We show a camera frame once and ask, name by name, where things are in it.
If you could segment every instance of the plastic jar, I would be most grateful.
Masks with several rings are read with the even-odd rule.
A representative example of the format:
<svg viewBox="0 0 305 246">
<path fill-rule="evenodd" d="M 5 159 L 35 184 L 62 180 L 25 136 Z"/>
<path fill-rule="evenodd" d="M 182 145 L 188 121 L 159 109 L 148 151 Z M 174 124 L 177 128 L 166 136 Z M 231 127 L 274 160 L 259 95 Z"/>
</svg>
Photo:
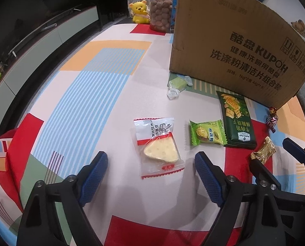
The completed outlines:
<svg viewBox="0 0 305 246">
<path fill-rule="evenodd" d="M 170 33 L 172 0 L 150 0 L 150 29 Z"/>
</svg>

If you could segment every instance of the cracker package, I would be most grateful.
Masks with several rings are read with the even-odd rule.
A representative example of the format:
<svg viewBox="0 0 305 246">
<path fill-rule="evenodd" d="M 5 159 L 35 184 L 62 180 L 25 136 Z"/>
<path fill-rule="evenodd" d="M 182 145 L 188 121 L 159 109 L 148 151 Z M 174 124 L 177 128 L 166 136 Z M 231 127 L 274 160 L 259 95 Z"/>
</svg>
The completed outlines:
<svg viewBox="0 0 305 246">
<path fill-rule="evenodd" d="M 195 123 L 190 121 L 191 142 L 197 146 L 201 142 L 227 144 L 222 120 Z"/>
<path fill-rule="evenodd" d="M 245 98 L 217 92 L 222 108 L 227 147 L 255 149 L 257 146 L 252 120 Z"/>
<path fill-rule="evenodd" d="M 174 118 L 134 120 L 141 177 L 158 177 L 184 169 L 173 138 Z"/>
</svg>

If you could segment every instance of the cheese candy wrapper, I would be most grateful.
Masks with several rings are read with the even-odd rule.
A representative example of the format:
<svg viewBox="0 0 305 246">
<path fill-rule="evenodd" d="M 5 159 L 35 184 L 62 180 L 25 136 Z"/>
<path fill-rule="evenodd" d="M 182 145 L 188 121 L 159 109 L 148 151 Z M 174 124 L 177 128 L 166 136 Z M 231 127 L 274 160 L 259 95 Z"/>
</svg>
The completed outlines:
<svg viewBox="0 0 305 246">
<path fill-rule="evenodd" d="M 184 169 L 173 138 L 174 118 L 134 120 L 141 177 L 158 177 Z"/>
<path fill-rule="evenodd" d="M 227 144 L 222 120 L 195 123 L 190 121 L 191 142 L 197 146 L 201 142 Z"/>
</svg>

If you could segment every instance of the gold wrapped candy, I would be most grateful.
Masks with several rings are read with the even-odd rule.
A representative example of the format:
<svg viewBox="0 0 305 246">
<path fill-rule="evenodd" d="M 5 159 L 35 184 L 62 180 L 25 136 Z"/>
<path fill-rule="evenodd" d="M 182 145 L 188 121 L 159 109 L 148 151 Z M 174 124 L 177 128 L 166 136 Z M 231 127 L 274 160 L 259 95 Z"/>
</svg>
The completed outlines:
<svg viewBox="0 0 305 246">
<path fill-rule="evenodd" d="M 252 159 L 258 159 L 261 161 L 262 164 L 265 165 L 266 161 L 270 156 L 275 154 L 277 150 L 275 149 L 275 146 L 270 139 L 270 137 L 265 138 L 265 142 L 263 143 L 263 146 L 258 151 L 252 152 L 250 154 L 250 158 Z"/>
</svg>

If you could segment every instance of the wrapped candy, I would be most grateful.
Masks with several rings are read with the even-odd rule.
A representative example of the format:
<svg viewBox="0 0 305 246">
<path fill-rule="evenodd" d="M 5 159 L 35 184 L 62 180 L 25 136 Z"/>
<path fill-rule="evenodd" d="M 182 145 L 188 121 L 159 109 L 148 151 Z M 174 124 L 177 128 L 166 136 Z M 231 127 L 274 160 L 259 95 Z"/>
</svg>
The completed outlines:
<svg viewBox="0 0 305 246">
<path fill-rule="evenodd" d="M 275 154 L 276 148 L 270 139 L 270 137 L 266 137 L 263 143 L 263 146 L 258 151 L 252 152 L 250 154 L 251 159 L 258 159 L 261 161 L 262 164 L 265 165 L 266 161 L 269 159 L 270 156 Z"/>
<path fill-rule="evenodd" d="M 266 119 L 266 125 L 268 125 L 272 133 L 275 133 L 274 127 L 277 124 L 277 121 L 278 121 L 277 110 L 274 107 L 270 107 L 270 115 Z"/>
</svg>

